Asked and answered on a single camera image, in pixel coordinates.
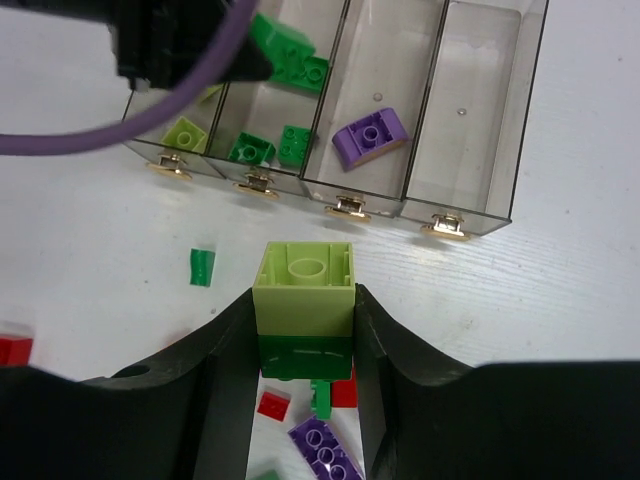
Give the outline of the green lime tall stack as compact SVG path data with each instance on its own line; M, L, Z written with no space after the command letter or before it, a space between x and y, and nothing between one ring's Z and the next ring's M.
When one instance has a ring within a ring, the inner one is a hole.
M350 243L268 243L252 286L262 375L350 379L355 296Z

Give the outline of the green two-stud brick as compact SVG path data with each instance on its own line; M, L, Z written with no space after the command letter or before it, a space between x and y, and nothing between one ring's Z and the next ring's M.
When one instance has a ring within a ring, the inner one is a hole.
M284 167L300 169L306 158L310 140L310 129L285 125L277 150L279 163Z

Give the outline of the lime and green brick stack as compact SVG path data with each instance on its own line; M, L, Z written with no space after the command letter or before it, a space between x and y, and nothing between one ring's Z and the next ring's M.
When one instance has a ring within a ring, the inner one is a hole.
M184 116L164 134L161 144L195 153L203 153L208 141L208 133Z

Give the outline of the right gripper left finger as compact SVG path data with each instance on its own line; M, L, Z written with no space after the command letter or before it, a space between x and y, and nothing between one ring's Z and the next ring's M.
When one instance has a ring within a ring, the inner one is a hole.
M1 371L5 479L241 479L259 377L253 298L111 377Z

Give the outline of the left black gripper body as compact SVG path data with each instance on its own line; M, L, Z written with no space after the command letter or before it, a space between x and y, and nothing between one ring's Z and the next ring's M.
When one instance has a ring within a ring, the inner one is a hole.
M132 90L170 90L207 50L231 1L115 1L109 22L117 73Z

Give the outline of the purple rounded picture brick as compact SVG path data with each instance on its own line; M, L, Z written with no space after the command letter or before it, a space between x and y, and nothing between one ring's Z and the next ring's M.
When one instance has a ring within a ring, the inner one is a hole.
M345 172L395 150L409 135L395 110L382 108L339 129L332 137Z

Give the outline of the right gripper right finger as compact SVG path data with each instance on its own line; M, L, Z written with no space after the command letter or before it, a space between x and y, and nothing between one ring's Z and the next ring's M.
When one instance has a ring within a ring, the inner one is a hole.
M635 361L468 366L356 289L354 360L370 479L635 479Z

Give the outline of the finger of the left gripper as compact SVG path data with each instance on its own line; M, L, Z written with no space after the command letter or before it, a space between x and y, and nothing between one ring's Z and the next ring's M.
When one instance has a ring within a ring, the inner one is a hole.
M251 36L246 36L236 49L229 49L228 40L220 41L225 47L229 63L219 77L220 83L260 82L267 80L274 71L272 62Z

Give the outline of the red rectangular brick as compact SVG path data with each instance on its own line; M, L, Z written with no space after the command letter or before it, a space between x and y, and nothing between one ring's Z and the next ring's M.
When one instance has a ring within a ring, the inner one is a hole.
M309 38L292 27L261 13L252 21L250 36L271 62L272 83L320 94L329 61L315 55Z

